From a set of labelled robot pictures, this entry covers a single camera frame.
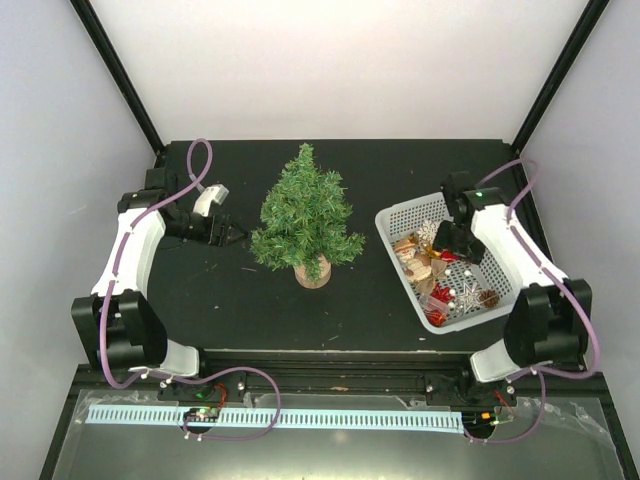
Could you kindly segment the white plastic perforated basket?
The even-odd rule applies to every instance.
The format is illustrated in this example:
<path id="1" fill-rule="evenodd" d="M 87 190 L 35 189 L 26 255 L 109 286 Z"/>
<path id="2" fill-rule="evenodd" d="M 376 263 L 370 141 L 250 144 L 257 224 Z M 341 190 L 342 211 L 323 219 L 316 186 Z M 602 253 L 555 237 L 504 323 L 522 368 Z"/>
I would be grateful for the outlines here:
<path id="1" fill-rule="evenodd" d="M 473 280 L 469 284 L 476 282 L 482 290 L 495 290 L 501 297 L 499 305 L 493 309 L 481 307 L 469 312 L 464 312 L 456 306 L 447 310 L 447 320 L 440 328 L 429 324 L 419 301 L 420 293 L 405 277 L 400 262 L 394 253 L 394 247 L 397 242 L 417 231 L 424 219 L 440 223 L 450 218 L 443 195 L 439 192 L 392 205 L 378 212 L 375 217 L 375 225 L 379 236 L 406 291 L 413 310 L 424 328 L 435 335 L 462 331 L 507 316 L 511 312 L 517 297 L 514 283 L 503 271 L 492 253 L 487 251 L 482 262 L 478 265 L 455 261 L 449 264 L 448 268 L 470 269 L 473 274 Z"/>

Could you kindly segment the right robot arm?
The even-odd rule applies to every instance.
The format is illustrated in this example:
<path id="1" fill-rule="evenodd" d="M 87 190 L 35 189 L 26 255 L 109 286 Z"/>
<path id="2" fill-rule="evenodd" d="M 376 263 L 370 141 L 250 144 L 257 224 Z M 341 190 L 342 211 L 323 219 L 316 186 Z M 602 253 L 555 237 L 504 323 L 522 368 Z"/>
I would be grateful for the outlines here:
<path id="1" fill-rule="evenodd" d="M 475 352 L 454 379 L 457 396 L 476 403 L 491 382 L 527 372 L 582 380 L 600 366 L 601 349 L 589 314 L 592 290 L 556 267 L 524 230 L 515 206 L 498 188 L 482 189 L 466 172 L 449 175 L 441 192 L 450 220 L 440 224 L 437 251 L 479 264 L 491 254 L 517 291 L 503 337 Z"/>

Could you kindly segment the white ball string lights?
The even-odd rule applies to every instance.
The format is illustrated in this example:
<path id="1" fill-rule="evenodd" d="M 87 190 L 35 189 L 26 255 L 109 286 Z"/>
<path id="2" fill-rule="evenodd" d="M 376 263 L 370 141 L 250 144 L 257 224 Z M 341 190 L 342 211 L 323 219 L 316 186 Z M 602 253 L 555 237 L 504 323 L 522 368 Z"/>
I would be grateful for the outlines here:
<path id="1" fill-rule="evenodd" d="M 473 280 L 473 274 L 468 268 L 447 268 L 444 271 L 444 286 L 449 288 L 451 302 L 456 304 L 464 286 Z"/>

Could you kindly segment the small green christmas tree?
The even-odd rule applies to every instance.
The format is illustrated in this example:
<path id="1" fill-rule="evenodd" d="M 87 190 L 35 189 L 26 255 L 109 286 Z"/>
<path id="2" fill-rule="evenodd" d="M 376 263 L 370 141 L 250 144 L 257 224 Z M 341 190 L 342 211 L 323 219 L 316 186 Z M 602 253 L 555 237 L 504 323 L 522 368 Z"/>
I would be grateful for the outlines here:
<path id="1" fill-rule="evenodd" d="M 365 236 L 347 228 L 352 213 L 342 176 L 321 169 L 314 147 L 303 143 L 261 205 L 250 251 L 258 264 L 291 269 L 302 287 L 319 289 L 331 279 L 333 266 L 363 253 Z"/>

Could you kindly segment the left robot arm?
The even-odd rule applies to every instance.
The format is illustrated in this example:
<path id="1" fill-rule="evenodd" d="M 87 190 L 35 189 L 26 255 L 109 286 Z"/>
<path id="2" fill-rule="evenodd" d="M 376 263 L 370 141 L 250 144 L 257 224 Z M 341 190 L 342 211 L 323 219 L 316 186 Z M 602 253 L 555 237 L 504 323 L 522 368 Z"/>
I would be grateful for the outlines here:
<path id="1" fill-rule="evenodd" d="M 193 399 L 207 397 L 215 376 L 205 368 L 204 351 L 171 340 L 147 299 L 148 281 L 161 240 L 222 247 L 248 233 L 216 209 L 229 191 L 222 184 L 196 189 L 192 208 L 177 204 L 177 177 L 150 169 L 142 189 L 124 194 L 117 204 L 118 230 L 106 267 L 90 295 L 77 298 L 71 317 L 94 369 L 105 376 L 124 369 L 145 378 L 159 375 Z"/>

